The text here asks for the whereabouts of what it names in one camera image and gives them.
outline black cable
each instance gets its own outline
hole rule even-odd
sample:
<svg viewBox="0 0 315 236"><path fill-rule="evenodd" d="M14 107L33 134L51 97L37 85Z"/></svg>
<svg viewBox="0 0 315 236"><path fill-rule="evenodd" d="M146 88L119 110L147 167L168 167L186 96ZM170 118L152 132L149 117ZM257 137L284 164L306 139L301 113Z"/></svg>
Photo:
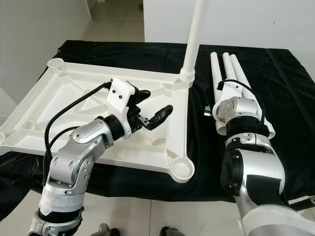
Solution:
<svg viewBox="0 0 315 236"><path fill-rule="evenodd" d="M59 134L57 134L53 139L52 141L49 143L49 148L51 148L53 146L53 144L55 143L55 141L64 133L70 131L70 130L74 130L76 128L78 128L79 126L73 126L73 127L70 127L70 128L67 128L67 129L64 129L63 131L61 131ZM46 161L47 161L47 151L45 152L45 155L44 155L44 159L43 159L43 180L44 180L44 185L46 183L46 178L47 178L47 167L49 167L49 163L48 165L46 164Z"/></svg>
<svg viewBox="0 0 315 236"><path fill-rule="evenodd" d="M265 104L263 103L262 99L259 97L259 95L254 91L252 90L250 87L248 87L247 85L243 84L242 82L239 82L237 80L223 80L223 81L220 81L220 83L225 83L225 82L234 82L234 83L237 83L241 86L243 86L244 88L246 88L248 91L250 91L257 99L257 102L259 103L260 107L261 107L261 123L265 123L265 116L266 116L266 108L265 108Z"/></svg>
<svg viewBox="0 0 315 236"><path fill-rule="evenodd" d="M84 96L80 97L79 99L75 100L74 102L72 102L70 105L68 105L67 107L63 108L60 112L58 112L54 117L52 117L52 119L48 122L46 129L45 129L45 135L44 135L44 139L45 139L45 147L46 147L46 152L47 152L47 157L48 160L51 161L52 156L51 156L51 151L49 148L49 130L50 127L52 126L52 124L65 112L67 112L68 110L70 110L72 107L76 106L77 104L79 104L80 102L82 102L83 100L87 99L88 97L92 96L94 93L98 92L99 90L101 90L102 88L106 88L109 89L111 86L111 82L108 83L104 83L100 86L98 86L97 88L93 89L92 91L88 92L87 94L85 94Z"/></svg>

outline robotic arm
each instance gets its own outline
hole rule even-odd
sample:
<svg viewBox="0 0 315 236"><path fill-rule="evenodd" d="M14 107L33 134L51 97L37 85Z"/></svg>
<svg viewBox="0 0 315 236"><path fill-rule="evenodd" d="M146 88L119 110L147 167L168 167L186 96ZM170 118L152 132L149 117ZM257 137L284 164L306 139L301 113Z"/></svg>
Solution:
<svg viewBox="0 0 315 236"><path fill-rule="evenodd" d="M94 163L114 141L129 138L143 126L153 130L172 113L168 105L148 120L136 104L150 96L128 82L113 79L108 102L111 115L75 129L50 163L50 171L28 236L72 236L81 224L81 207Z"/></svg>
<svg viewBox="0 0 315 236"><path fill-rule="evenodd" d="M274 130L264 117L263 103L255 97L235 55L230 59L224 53L223 62L229 78L224 81L217 54L211 53L214 90L218 86L221 91L215 90L212 114L218 133L227 137L220 181L235 198L244 234L314 236L315 223L282 201L284 168L269 141Z"/></svg>

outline white plastic frame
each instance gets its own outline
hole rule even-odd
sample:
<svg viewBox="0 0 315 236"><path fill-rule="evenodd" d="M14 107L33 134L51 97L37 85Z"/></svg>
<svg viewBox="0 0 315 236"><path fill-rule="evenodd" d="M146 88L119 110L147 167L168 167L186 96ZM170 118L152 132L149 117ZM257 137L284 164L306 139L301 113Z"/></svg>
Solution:
<svg viewBox="0 0 315 236"><path fill-rule="evenodd" d="M188 83L177 74L67 63L52 59L48 70L30 90L0 128L0 155L9 151L44 155L44 130L47 122L62 108L112 78L129 81L151 96L139 104L141 115L151 118L170 104L173 113L153 131L142 128L127 139L119 139L98 162L150 171L164 172L178 183L187 182L194 165L186 155ZM97 116L107 116L108 91L99 91L65 113L51 127L50 139L70 126L87 124ZM52 147L65 145L62 135Z"/></svg>

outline table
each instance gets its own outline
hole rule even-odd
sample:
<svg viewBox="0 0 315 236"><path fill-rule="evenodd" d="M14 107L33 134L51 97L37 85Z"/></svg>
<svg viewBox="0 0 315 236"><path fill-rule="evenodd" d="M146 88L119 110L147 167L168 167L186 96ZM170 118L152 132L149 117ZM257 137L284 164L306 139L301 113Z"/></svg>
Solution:
<svg viewBox="0 0 315 236"><path fill-rule="evenodd" d="M66 41L56 54L67 62L179 73L185 44ZM214 105L210 53L235 54L252 88L263 99L276 136L271 140L283 163L288 199L315 195L315 84L300 62L284 49L201 45L196 78L189 90L187 154L195 174L184 184L169 175L95 164L88 192L162 201L233 201L220 185L224 137L212 118ZM30 188L41 191L41 156L10 152L0 157L0 207L10 212ZM15 192L14 199L9 196Z"/></svg>

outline floor tile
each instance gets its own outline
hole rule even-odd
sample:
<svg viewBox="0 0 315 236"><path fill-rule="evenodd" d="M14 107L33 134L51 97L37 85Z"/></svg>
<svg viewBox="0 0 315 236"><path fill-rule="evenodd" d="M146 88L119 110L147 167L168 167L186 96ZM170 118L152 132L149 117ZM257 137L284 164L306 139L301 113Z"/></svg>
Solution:
<svg viewBox="0 0 315 236"><path fill-rule="evenodd" d="M121 21L94 21L82 38L87 41L116 41L121 24Z"/></svg>
<svg viewBox="0 0 315 236"><path fill-rule="evenodd" d="M26 235L41 195L30 191L23 201L0 222L0 235ZM123 236L148 236L151 200L106 198L85 194L83 221L75 236L88 236L98 231L101 223L118 228Z"/></svg>
<svg viewBox="0 0 315 236"><path fill-rule="evenodd" d="M130 0L129 1L129 5L135 4L135 5L139 5L143 3L143 0Z"/></svg>
<svg viewBox="0 0 315 236"><path fill-rule="evenodd" d="M123 21L117 41L144 42L144 23L140 21Z"/></svg>
<svg viewBox="0 0 315 236"><path fill-rule="evenodd" d="M150 236L158 236L164 226L175 227L187 236L242 236L239 219L233 203L152 201Z"/></svg>
<svg viewBox="0 0 315 236"><path fill-rule="evenodd" d="M129 5L124 21L143 21L143 11L136 4Z"/></svg>
<svg viewBox="0 0 315 236"><path fill-rule="evenodd" d="M92 10L93 20L123 20L128 2L128 0L106 0L106 2L97 3Z"/></svg>

